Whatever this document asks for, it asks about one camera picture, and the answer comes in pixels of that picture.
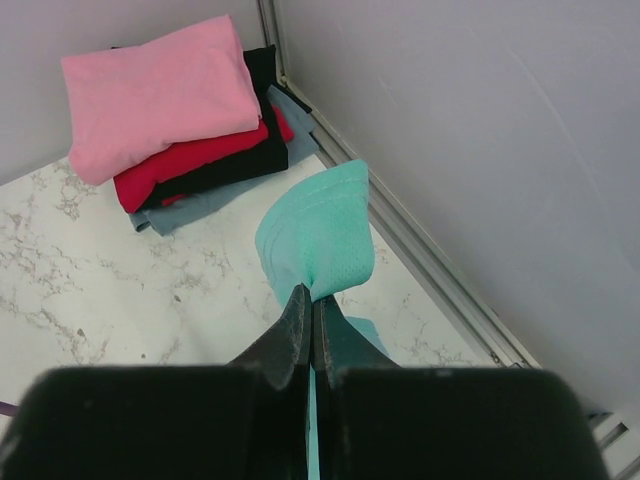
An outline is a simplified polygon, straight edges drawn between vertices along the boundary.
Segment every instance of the stack of folded clothes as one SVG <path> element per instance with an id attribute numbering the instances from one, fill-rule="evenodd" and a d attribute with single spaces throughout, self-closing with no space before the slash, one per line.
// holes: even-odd
<path id="1" fill-rule="evenodd" d="M 137 231 L 215 212 L 318 148 L 310 109 L 276 83 L 275 54 L 243 53 L 224 16 L 64 58 L 73 169 L 92 185 L 113 178 Z"/>

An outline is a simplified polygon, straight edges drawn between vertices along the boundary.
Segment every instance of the mint green fabric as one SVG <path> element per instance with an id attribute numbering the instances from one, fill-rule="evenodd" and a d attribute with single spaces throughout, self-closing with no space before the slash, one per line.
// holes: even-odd
<path id="1" fill-rule="evenodd" d="M 300 283 L 315 301 L 371 277 L 368 203 L 367 164 L 353 160 L 303 180 L 271 207 L 256 249 L 280 305 Z"/>

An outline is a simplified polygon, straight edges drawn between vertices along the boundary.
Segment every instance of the marble floor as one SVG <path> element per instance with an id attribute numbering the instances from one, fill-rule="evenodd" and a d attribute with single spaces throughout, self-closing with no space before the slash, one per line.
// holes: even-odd
<path id="1" fill-rule="evenodd" d="M 0 400 L 19 403 L 37 375 L 64 365 L 232 359 L 281 313 L 256 228 L 323 169 L 311 156 L 167 237 L 136 233 L 113 185 L 83 184 L 67 159 L 0 187 Z M 400 364 L 490 364 L 373 238 L 374 275 L 337 295 L 344 313 L 373 320 Z"/>

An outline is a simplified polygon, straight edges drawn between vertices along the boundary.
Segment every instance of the gray wall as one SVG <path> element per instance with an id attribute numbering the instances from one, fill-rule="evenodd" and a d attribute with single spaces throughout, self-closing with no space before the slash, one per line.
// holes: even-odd
<path id="1" fill-rule="evenodd" d="M 289 75 L 547 367 L 640 421 L 640 2 L 280 1 Z"/>
<path id="2" fill-rule="evenodd" d="M 225 13 L 246 48 L 263 46 L 255 0 L 2 0 L 0 184 L 68 152 L 60 57 L 142 43 Z"/>

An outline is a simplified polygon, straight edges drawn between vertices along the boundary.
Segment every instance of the folded pink t-shirt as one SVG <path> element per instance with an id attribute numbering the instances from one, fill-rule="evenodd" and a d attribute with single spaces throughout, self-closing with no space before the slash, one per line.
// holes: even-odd
<path id="1" fill-rule="evenodd" d="M 139 47 L 62 59 L 71 166 L 100 185 L 173 143 L 258 128 L 260 106 L 226 15 Z"/>
<path id="2" fill-rule="evenodd" d="M 260 120 L 258 129 L 251 132 L 174 143 L 166 150 L 152 155 L 113 178 L 118 200 L 125 212 L 133 213 L 151 195 L 156 184 L 234 153 L 248 150 L 265 140 L 268 135 L 267 126 Z"/>

